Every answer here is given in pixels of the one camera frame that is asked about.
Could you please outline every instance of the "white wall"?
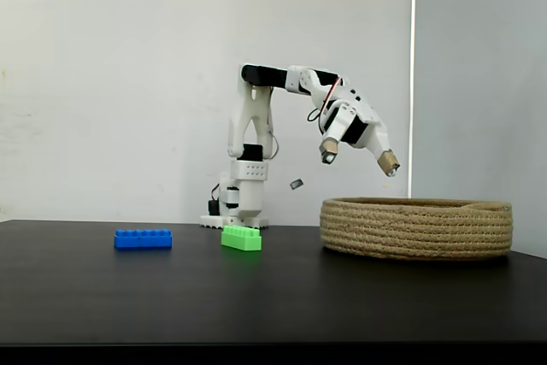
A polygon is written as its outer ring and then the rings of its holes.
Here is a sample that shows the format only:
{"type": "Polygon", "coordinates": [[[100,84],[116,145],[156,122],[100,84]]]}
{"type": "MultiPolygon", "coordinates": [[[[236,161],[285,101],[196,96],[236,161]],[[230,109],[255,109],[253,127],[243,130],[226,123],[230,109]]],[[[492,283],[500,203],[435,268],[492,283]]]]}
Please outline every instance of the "white wall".
{"type": "Polygon", "coordinates": [[[346,146],[322,165],[311,102],[276,91],[272,223],[316,224],[327,197],[404,196],[409,17],[409,0],[0,0],[2,219],[197,222],[229,166],[241,62],[347,75],[403,164],[387,179],[346,146]]]}
{"type": "Polygon", "coordinates": [[[417,0],[413,197],[507,200],[547,257],[547,0],[417,0]]]}

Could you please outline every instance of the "lego brick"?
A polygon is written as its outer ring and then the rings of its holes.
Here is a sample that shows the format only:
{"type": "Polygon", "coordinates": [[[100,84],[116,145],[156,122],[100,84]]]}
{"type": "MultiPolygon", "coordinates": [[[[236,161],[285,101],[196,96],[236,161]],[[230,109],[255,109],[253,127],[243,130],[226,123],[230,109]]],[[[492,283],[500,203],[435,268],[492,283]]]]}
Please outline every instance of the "lego brick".
{"type": "Polygon", "coordinates": [[[224,226],[222,229],[222,245],[241,251],[260,251],[262,237],[260,230],[240,226],[224,226]]]}
{"type": "Polygon", "coordinates": [[[171,248],[173,237],[169,230],[116,230],[115,248],[171,248]]]}

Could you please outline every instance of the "black table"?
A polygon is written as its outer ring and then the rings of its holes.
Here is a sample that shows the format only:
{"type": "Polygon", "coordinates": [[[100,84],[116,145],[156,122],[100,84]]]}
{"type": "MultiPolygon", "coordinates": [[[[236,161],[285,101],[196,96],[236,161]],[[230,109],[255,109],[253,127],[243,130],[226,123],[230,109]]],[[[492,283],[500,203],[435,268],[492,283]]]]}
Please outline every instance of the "black table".
{"type": "Polygon", "coordinates": [[[516,252],[399,262],[323,249],[317,227],[271,227],[243,252],[195,225],[0,224],[0,355],[21,361],[383,362],[437,348],[453,353],[435,361],[465,361],[477,343],[496,361],[546,342],[547,261],[516,252]],[[170,229],[173,249],[113,248],[116,229],[145,228],[170,229]]]}

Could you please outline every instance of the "white robotic arm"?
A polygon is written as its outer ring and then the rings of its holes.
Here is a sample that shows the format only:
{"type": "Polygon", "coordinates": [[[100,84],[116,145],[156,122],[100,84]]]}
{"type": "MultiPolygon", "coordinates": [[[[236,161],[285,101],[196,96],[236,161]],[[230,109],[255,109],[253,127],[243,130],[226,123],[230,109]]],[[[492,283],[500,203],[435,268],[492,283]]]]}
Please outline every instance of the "white robotic arm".
{"type": "Polygon", "coordinates": [[[399,163],[391,151],[384,122],[364,96],[350,87],[346,78],[301,66],[288,70],[243,65],[238,74],[238,94],[228,128],[228,154],[235,158],[230,173],[221,174],[219,196],[209,201],[209,215],[201,225],[222,228],[227,224],[261,228],[268,220],[258,217],[262,210],[263,183],[268,179],[268,163],[273,153],[274,125],[270,100],[274,87],[310,96],[316,109],[321,160],[330,164],[338,154],[338,144],[367,148],[388,176],[399,163]],[[253,121],[257,144],[244,144],[244,135],[253,121]]]}

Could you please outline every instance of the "jute basket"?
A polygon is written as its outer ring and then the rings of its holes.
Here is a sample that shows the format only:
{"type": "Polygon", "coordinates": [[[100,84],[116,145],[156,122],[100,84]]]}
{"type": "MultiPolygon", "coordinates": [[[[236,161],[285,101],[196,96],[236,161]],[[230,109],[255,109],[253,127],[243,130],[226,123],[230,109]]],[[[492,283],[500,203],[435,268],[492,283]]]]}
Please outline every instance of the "jute basket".
{"type": "Polygon", "coordinates": [[[511,248],[510,203],[406,198],[334,198],[321,207],[332,250],[403,260],[477,260],[511,248]]]}

